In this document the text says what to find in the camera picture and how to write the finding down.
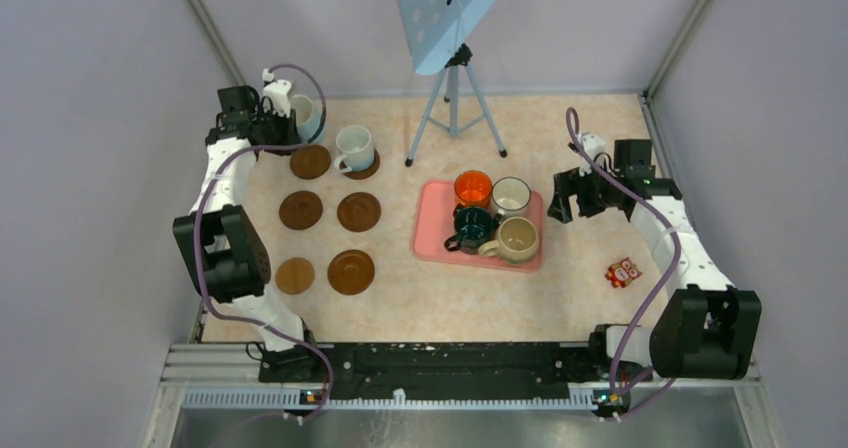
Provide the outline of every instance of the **dark green mug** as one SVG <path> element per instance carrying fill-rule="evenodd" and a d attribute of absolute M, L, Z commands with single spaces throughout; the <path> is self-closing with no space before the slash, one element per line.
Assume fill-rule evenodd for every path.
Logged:
<path fill-rule="evenodd" d="M 453 217 L 455 234 L 445 240 L 445 249 L 476 255 L 480 245 L 492 237 L 495 229 L 492 215 L 478 206 L 457 206 Z"/>

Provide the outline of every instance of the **light blue music stand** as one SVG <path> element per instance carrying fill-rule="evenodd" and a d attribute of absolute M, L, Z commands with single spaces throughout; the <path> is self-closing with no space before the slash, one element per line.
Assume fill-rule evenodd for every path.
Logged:
<path fill-rule="evenodd" d="M 418 150 L 418 144 L 421 142 L 421 136 L 424 134 L 424 128 L 427 127 L 428 122 L 446 130 L 452 137 L 455 137 L 485 118 L 498 145 L 501 157 L 507 156 L 506 148 L 480 90 L 477 75 L 470 65 L 471 50 L 465 45 L 465 39 L 471 33 L 471 30 L 477 26 L 477 23 L 480 22 L 494 2 L 495 0 L 398 0 L 415 72 L 420 75 L 432 75 L 438 72 L 433 91 L 427 102 L 427 108 L 421 117 L 421 124 L 418 126 L 418 132 L 415 134 L 415 140 L 406 158 L 406 166 L 412 166 L 415 152 Z M 468 80 L 471 82 L 471 87 L 483 111 L 479 117 L 462 127 L 457 126 L 458 68 L 460 66 L 465 67 Z M 448 76 L 445 102 L 451 104 L 449 126 L 430 117 L 445 74 Z"/>

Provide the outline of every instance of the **mug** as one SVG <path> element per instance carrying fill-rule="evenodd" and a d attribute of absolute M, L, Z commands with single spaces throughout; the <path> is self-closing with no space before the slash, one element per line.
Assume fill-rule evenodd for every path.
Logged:
<path fill-rule="evenodd" d="M 466 171 L 453 182 L 456 204 L 458 206 L 479 206 L 488 208 L 492 196 L 492 180 L 482 171 Z"/>
<path fill-rule="evenodd" d="M 524 216 L 530 204 L 530 187 L 524 180 L 514 177 L 501 178 L 492 187 L 492 202 L 489 211 L 495 217 L 495 225 L 504 218 Z"/>
<path fill-rule="evenodd" d="M 527 263 L 539 251 L 539 231 L 527 218 L 516 216 L 504 221 L 495 239 L 477 250 L 483 256 L 497 255 L 511 265 Z"/>
<path fill-rule="evenodd" d="M 445 249 L 476 255 L 481 245 L 492 237 L 495 228 L 492 215 L 479 206 L 457 207 L 453 213 L 456 234 L 445 240 Z"/>
<path fill-rule="evenodd" d="M 371 132 L 362 125 L 351 125 L 342 128 L 336 136 L 336 147 L 341 154 L 336 157 L 333 166 L 340 173 L 364 171 L 374 163 L 374 140 Z"/>
<path fill-rule="evenodd" d="M 318 125 L 321 124 L 321 109 L 318 107 L 318 103 L 314 103 L 308 96 L 304 95 L 292 96 L 291 108 L 297 116 L 297 136 L 306 143 L 318 131 Z M 318 137 L 312 140 L 312 143 L 320 143 L 326 133 L 327 127 L 325 125 Z"/>

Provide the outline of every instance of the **orange mug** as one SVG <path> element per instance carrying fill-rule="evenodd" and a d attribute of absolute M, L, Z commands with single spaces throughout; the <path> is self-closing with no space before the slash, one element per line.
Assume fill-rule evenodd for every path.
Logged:
<path fill-rule="evenodd" d="M 466 171 L 453 183 L 456 204 L 488 209 L 492 199 L 492 180 L 482 171 Z"/>

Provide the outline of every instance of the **white cup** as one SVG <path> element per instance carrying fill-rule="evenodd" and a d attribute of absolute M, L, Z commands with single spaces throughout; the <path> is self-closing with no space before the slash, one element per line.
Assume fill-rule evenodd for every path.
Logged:
<path fill-rule="evenodd" d="M 321 124 L 321 108 L 318 107 L 318 103 L 313 102 L 305 95 L 292 96 L 291 107 L 297 114 L 297 136 L 305 143 L 318 131 L 318 125 Z M 320 143 L 326 133 L 327 127 L 325 126 L 318 138 L 312 140 L 312 143 Z"/>
<path fill-rule="evenodd" d="M 336 136 L 336 147 L 341 154 L 333 161 L 333 166 L 341 173 L 364 171 L 374 163 L 374 140 L 368 128 L 362 125 L 342 128 Z"/>
<path fill-rule="evenodd" d="M 501 178 L 492 187 L 492 201 L 489 211 L 495 217 L 495 223 L 505 218 L 524 216 L 530 205 L 530 187 L 524 180 L 507 177 Z"/>

